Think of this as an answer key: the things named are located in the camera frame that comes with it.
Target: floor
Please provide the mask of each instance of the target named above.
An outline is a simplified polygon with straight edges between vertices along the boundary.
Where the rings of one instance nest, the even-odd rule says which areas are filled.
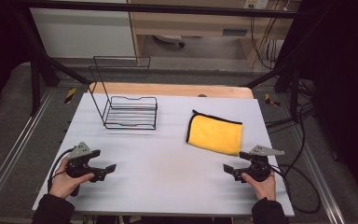
[[[150,70],[153,72],[147,78],[128,79],[124,76],[117,81],[238,86],[268,71],[261,66],[250,69],[235,38],[184,37],[184,40],[186,46],[181,49],[149,36],[145,42],[145,55],[152,58]],[[79,73],[89,72],[76,62],[79,61],[68,64]],[[0,174],[6,174],[0,175],[0,223],[30,223],[33,213],[31,207],[38,186],[43,183],[60,141],[65,137],[81,92],[86,91],[65,75],[60,76],[62,83],[59,88],[43,89],[45,96],[50,97],[39,119],[29,116],[31,89],[27,64],[13,71],[0,97],[0,168],[2,165],[7,168],[4,172],[0,170]],[[288,118],[289,92],[276,93],[272,88],[275,81],[272,78],[253,89],[265,122]],[[311,88],[311,83],[307,81],[302,84]],[[70,104],[64,104],[67,92],[73,87],[77,87],[74,98]],[[299,104],[306,104],[308,98],[307,95],[300,96]],[[28,130],[28,139],[22,143],[16,142],[24,134],[22,131],[27,122],[37,122],[37,125]],[[282,129],[285,125],[293,126]],[[280,164],[290,163],[294,159],[301,147],[303,133],[298,124],[285,125],[268,129],[273,147],[284,148],[286,152],[286,156],[277,158]],[[313,180],[317,188],[322,189],[320,192],[324,203],[314,214],[296,210],[296,215],[289,218],[290,222],[358,223],[357,184],[346,165],[333,159],[333,152],[317,115],[310,114],[304,120],[304,132],[305,151],[296,167]],[[13,146],[19,146],[20,153],[13,152]],[[12,155],[15,160],[6,161],[7,155]],[[294,206],[307,211],[317,207],[316,193],[301,173],[291,172],[288,181]],[[333,208],[337,210],[332,211],[331,205],[336,205]],[[74,216],[74,220],[80,219],[82,216]],[[236,218],[235,223],[249,223],[249,219]]]

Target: yellow cloth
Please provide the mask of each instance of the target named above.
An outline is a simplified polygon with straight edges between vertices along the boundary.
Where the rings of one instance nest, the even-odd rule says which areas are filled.
[[[193,112],[186,139],[190,145],[233,156],[240,154],[241,122]]]

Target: black sleeve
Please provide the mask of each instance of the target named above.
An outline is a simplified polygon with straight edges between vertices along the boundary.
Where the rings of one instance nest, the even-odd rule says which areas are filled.
[[[75,207],[66,200],[45,194],[34,212],[33,224],[68,224],[71,223]]]
[[[252,208],[252,216],[255,224],[287,224],[282,206],[275,201],[264,198],[258,201]]]

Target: person's arm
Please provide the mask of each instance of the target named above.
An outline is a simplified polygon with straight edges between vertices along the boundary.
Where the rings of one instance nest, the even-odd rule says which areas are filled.
[[[79,178],[72,178],[66,172],[67,158],[63,158],[60,167],[56,171],[53,185],[48,194],[45,194],[39,201],[34,212],[33,224],[68,224],[71,223],[75,207],[65,199],[80,184],[89,181],[94,174],[83,175]]]
[[[288,223],[281,204],[276,202],[276,183],[273,172],[262,182],[257,182],[246,173],[243,173],[241,177],[253,187],[258,200],[252,208],[254,224]]]

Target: human hand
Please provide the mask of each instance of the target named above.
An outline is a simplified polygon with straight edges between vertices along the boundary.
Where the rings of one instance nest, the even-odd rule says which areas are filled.
[[[72,178],[65,172],[66,164],[68,164],[68,158],[65,157],[61,160],[60,167],[55,172],[56,176],[49,192],[49,194],[62,199],[66,199],[77,186],[94,177],[94,174],[86,174],[78,178]]]
[[[271,171],[267,179],[262,182],[254,180],[246,173],[242,173],[241,177],[253,187],[257,200],[262,200],[267,197],[269,201],[276,201],[276,183],[275,173],[273,171]]]

